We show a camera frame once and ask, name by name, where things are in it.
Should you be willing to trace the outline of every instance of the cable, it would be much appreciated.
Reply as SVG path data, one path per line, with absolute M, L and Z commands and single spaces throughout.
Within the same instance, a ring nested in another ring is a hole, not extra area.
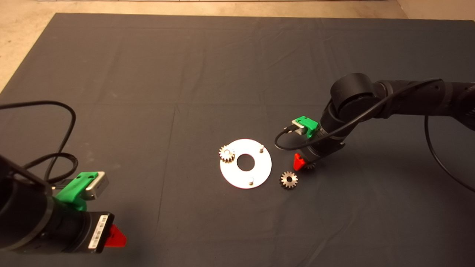
M 348 127 L 351 127 L 357 123 L 360 122 L 360 120 L 364 119 L 365 116 L 367 116 L 368 114 L 370 114 L 372 111 L 374 111 L 375 109 L 383 106 L 386 102 L 388 102 L 389 100 L 399 96 L 400 94 L 406 92 L 407 90 L 410 90 L 410 89 L 413 89 L 413 88 L 416 88 L 418 86 L 421 86 L 421 85 L 425 85 L 425 84 L 429 84 L 429 83 L 433 83 L 433 82 L 436 82 L 436 81 L 441 81 L 442 79 L 429 79 L 429 80 L 424 80 L 424 81 L 420 81 L 420 82 L 416 82 L 416 83 L 413 83 L 413 84 L 410 84 L 410 85 L 407 85 L 403 88 L 401 88 L 399 91 L 391 94 L 391 95 L 388 95 L 387 97 L 381 99 L 379 102 L 377 102 L 374 106 L 370 107 L 368 110 L 366 110 L 365 112 L 361 113 L 359 116 L 357 116 L 356 118 L 352 119 L 351 121 L 347 122 L 345 125 L 343 125 L 342 127 L 324 135 L 324 136 L 321 136 L 319 138 L 316 138 L 316 139 L 313 139 L 311 140 L 310 142 L 306 142 L 304 144 L 301 144 L 301 145 L 298 145 L 298 146 L 294 146 L 294 147 L 284 147 L 284 146 L 281 146 L 279 145 L 278 143 L 278 140 L 279 138 L 284 135 L 284 134 L 287 134 L 287 133 L 291 133 L 293 132 L 291 128 L 291 126 L 289 127 L 286 127 L 282 132 L 280 132 L 274 139 L 274 144 L 275 146 L 278 148 L 278 149 L 281 149 L 281 150 L 297 150 L 297 149 L 302 149 L 302 148 L 305 148 L 309 145 L 312 145 L 314 143 L 318 143 L 318 142 L 321 142 L 322 140 L 325 140 L 331 136 L 334 136 L 335 134 L 338 134 L 339 132 L 345 130 L 346 128 Z
M 42 157 L 39 157 L 31 162 L 28 162 L 27 164 L 23 165 L 22 168 L 23 169 L 29 169 L 31 167 L 34 167 L 34 166 L 37 166 L 51 158 L 65 158 L 65 159 L 68 159 L 71 161 L 71 163 L 73 164 L 73 167 L 66 173 L 64 174 L 61 174 L 59 176 L 56 176 L 54 178 L 51 178 L 48 180 L 49 183 L 57 183 L 69 176 L 71 176 L 77 169 L 77 166 L 79 165 L 79 161 L 77 160 L 77 158 L 74 156 L 74 155 L 71 155 L 69 153 L 64 153 L 64 152 L 61 152 L 61 153 L 51 153 L 51 154 L 48 154 L 48 155 L 44 155 Z
M 0 105 L 0 110 L 2 109 L 10 109 L 10 108 L 17 108 L 17 107 L 27 107 L 27 106 L 36 106 L 36 105 L 56 105 L 56 106 L 60 106 L 64 109 L 66 109 L 67 111 L 69 111 L 69 113 L 71 114 L 71 121 L 69 123 L 69 127 L 66 131 L 66 134 L 63 138 L 63 140 L 61 141 L 61 143 L 59 144 L 59 147 L 57 149 L 57 153 L 60 153 L 63 151 L 63 148 L 64 146 L 66 145 L 66 142 L 67 140 L 69 139 L 69 136 L 71 135 L 71 132 L 73 131 L 73 128 L 74 128 L 74 124 L 76 123 L 76 113 L 74 112 L 74 110 L 62 103 L 62 102 L 58 102 L 58 101 L 50 101 L 50 100 L 41 100 L 41 101 L 31 101 L 31 102 L 19 102 L 19 103 L 11 103 L 11 104 L 4 104 L 4 105 Z M 51 174 L 51 170 L 53 169 L 53 166 L 57 160 L 58 156 L 54 156 L 54 158 L 51 160 L 51 162 L 49 163 L 48 165 L 48 168 L 46 169 L 46 172 L 45 172 L 45 177 L 44 179 L 48 182 L 52 182 L 50 181 L 49 179 L 49 175 Z
M 429 150 L 430 150 L 430 153 L 432 154 L 432 156 L 434 157 L 434 159 L 436 160 L 437 164 L 439 164 L 439 166 L 452 178 L 454 179 L 456 182 L 458 182 L 459 184 L 461 184 L 463 187 L 467 188 L 468 190 L 472 191 L 473 193 L 475 193 L 475 189 L 473 187 L 471 187 L 470 185 L 464 183 L 463 181 L 459 180 L 457 177 L 455 177 L 448 169 L 447 167 L 445 167 L 445 165 L 440 161 L 439 157 L 437 156 L 436 154 L 436 151 L 434 150 L 434 147 L 432 146 L 432 142 L 430 140 L 430 136 L 429 136 L 429 116 L 424 116 L 424 132 L 426 134 L 426 141 L 427 141 L 427 146 L 429 147 Z

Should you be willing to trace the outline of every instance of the label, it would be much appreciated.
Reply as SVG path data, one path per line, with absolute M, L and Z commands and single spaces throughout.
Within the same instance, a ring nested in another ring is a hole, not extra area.
M 99 240 L 101 239 L 101 235 L 104 231 L 105 222 L 107 222 L 107 218 L 109 215 L 101 215 L 97 225 L 95 226 L 94 234 L 92 235 L 91 242 L 89 242 L 89 249 L 95 249 L 97 244 L 99 244 Z

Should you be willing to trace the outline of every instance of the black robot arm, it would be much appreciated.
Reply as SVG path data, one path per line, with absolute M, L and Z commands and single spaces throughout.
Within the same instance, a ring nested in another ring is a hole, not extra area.
M 307 163 L 341 149 L 356 125 L 370 118 L 393 114 L 451 116 L 475 130 L 475 83 L 441 79 L 373 83 L 366 75 L 353 73 L 336 81 L 330 93 L 316 134 L 295 147 Z

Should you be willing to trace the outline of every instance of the metal gear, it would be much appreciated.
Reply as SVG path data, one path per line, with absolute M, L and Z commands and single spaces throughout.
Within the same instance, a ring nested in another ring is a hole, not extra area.
M 306 168 L 307 170 L 313 170 L 315 169 L 315 166 L 317 165 L 317 163 L 315 162 L 312 162 L 312 163 L 308 163 L 304 166 L 304 168 Z
M 295 175 L 293 172 L 284 172 L 284 174 L 282 174 L 280 177 L 280 182 L 286 189 L 292 189 L 293 187 L 297 186 L 297 181 L 297 175 Z
M 221 149 L 219 150 L 219 157 L 223 162 L 230 163 L 233 162 L 236 154 L 234 151 L 228 147 L 227 145 L 222 146 Z

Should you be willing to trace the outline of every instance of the white disc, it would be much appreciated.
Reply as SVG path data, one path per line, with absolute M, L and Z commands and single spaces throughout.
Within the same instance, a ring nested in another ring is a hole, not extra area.
M 230 184 L 242 189 L 251 189 L 267 180 L 272 170 L 272 160 L 269 151 L 263 145 L 251 139 L 239 139 L 230 143 L 228 147 L 234 151 L 235 158 L 230 163 L 220 161 L 220 167 L 224 178 Z M 243 171 L 238 167 L 238 158 L 245 154 L 254 159 L 254 168 L 250 171 Z

